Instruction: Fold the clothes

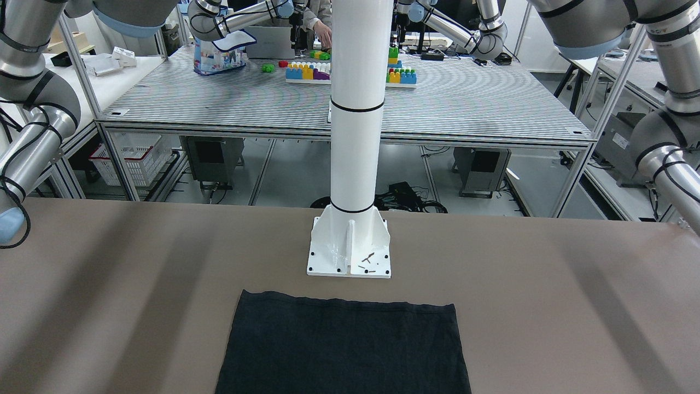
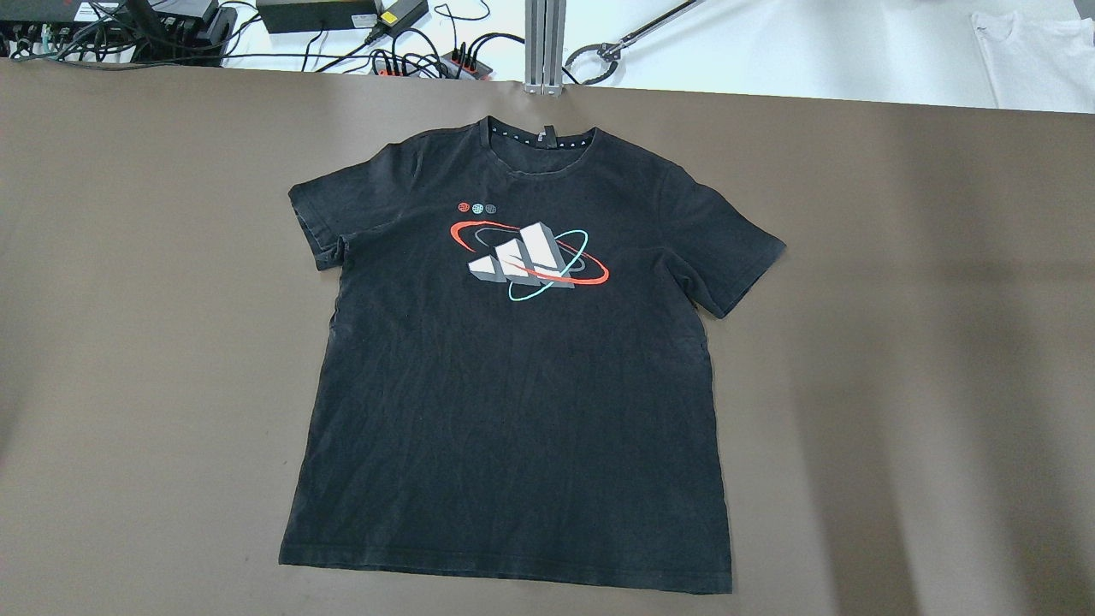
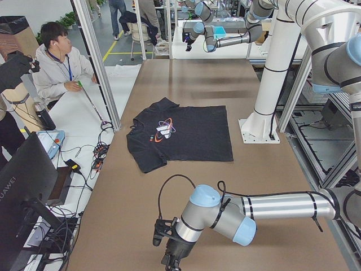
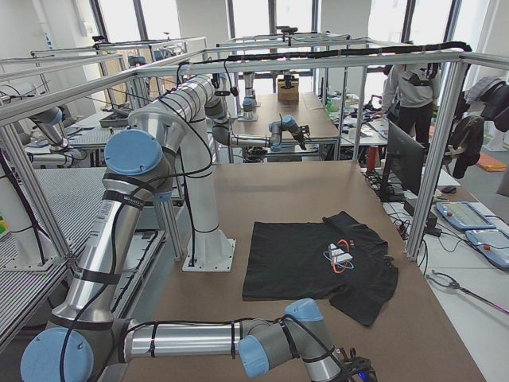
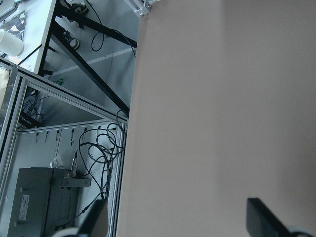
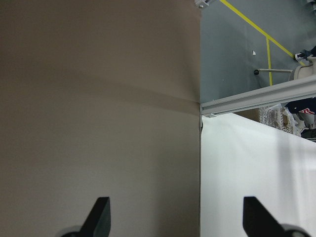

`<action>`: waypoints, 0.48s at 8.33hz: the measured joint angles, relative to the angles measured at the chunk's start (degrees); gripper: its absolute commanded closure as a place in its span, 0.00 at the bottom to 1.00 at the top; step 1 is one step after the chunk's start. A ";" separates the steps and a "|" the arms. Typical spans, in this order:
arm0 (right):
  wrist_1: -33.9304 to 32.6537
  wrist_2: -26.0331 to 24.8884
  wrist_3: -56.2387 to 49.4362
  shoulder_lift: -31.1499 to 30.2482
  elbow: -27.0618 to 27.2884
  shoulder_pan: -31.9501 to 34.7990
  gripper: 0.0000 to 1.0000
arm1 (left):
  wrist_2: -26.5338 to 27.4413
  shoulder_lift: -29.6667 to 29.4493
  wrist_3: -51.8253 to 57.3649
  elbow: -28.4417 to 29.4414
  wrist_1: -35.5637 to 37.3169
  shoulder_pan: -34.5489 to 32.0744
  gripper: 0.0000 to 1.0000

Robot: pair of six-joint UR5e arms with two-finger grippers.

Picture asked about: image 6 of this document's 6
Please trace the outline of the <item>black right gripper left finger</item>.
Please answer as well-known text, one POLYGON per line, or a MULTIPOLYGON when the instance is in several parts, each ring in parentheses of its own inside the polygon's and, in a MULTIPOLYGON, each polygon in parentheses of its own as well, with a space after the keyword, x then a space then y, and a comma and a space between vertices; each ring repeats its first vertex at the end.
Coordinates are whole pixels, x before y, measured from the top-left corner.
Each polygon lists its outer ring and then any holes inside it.
POLYGON ((111 203, 109 197, 99 197, 80 231, 80 237, 108 237, 111 230, 111 203))

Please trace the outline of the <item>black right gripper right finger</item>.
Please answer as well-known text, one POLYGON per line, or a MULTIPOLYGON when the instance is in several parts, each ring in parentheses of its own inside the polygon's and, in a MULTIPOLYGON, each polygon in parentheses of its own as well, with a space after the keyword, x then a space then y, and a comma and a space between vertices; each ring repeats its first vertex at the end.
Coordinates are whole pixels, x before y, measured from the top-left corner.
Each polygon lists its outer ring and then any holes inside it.
POLYGON ((243 229, 248 237, 291 237, 294 232, 281 225, 256 197, 243 198, 243 229))

